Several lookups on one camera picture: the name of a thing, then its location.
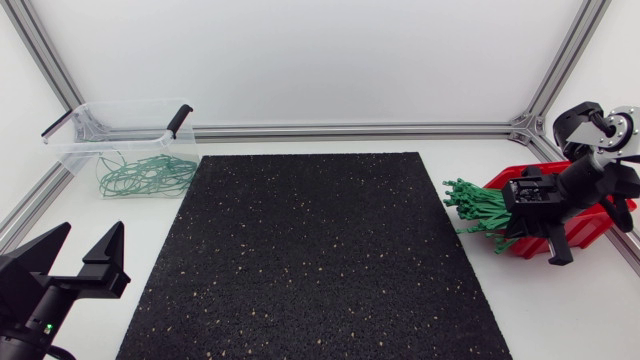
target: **aluminum frame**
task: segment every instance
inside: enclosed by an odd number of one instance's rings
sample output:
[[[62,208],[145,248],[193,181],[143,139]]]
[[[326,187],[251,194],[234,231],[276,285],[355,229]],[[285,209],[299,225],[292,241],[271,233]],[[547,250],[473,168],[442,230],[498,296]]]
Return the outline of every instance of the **aluminum frame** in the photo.
[[[0,0],[25,46],[66,110],[84,103],[29,0]],[[516,119],[495,123],[358,124],[333,126],[200,126],[196,141],[321,141],[376,139],[510,139],[541,161],[563,159],[544,136],[545,115],[595,32],[611,0],[584,0],[529,106]],[[0,254],[17,247],[27,232],[71,181],[56,164],[0,223]],[[640,233],[614,228],[607,237],[640,276]]]

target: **speckled mat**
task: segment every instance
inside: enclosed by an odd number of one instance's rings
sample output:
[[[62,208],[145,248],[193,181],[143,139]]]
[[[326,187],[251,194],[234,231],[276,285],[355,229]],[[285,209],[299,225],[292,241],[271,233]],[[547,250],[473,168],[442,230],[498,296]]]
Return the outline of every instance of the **speckled mat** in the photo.
[[[122,359],[510,359],[417,153],[205,157]]]

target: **tangled green wire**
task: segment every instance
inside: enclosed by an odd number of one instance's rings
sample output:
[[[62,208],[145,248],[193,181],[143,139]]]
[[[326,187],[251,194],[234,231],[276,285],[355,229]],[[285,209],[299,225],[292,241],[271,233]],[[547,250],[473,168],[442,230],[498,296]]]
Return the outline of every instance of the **tangled green wire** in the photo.
[[[196,162],[164,154],[136,162],[127,162],[118,154],[122,163],[100,156],[96,164],[100,193],[104,197],[180,196],[189,188],[198,167]],[[107,174],[102,177],[98,175],[101,164],[107,169]]]
[[[511,213],[504,205],[502,192],[498,189],[485,189],[462,179],[457,181],[445,181],[444,185],[451,186],[453,191],[447,191],[450,199],[445,199],[447,206],[457,206],[458,216],[464,220],[478,220],[476,226],[467,229],[456,229],[460,233],[473,233],[485,231],[486,237],[493,237],[495,253],[501,254],[519,239],[505,239],[504,232],[507,228]]]

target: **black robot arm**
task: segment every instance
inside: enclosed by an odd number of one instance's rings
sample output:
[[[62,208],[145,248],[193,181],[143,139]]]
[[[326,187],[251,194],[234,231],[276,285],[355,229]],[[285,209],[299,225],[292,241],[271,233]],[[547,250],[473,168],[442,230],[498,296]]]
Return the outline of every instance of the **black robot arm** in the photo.
[[[51,343],[74,301],[119,298],[131,281],[123,270],[121,222],[82,259],[78,276],[49,276],[70,229],[64,223],[0,256],[0,358],[36,360],[49,354],[73,359]]]
[[[564,224],[591,206],[600,203],[620,230],[631,231],[626,200],[640,197],[640,178],[621,162],[640,162],[639,126],[636,108],[628,106],[604,117],[598,104],[585,102],[560,115],[554,137],[572,164],[549,175],[530,167],[505,185],[502,194],[512,214],[505,237],[547,238],[549,262],[566,265],[573,257]]]

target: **white backdrop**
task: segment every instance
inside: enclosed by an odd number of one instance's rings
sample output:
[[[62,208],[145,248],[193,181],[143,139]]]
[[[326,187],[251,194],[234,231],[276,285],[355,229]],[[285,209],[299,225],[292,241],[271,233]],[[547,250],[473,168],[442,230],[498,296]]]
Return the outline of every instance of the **white backdrop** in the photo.
[[[196,124],[508,121],[581,0],[33,0],[87,101]]]

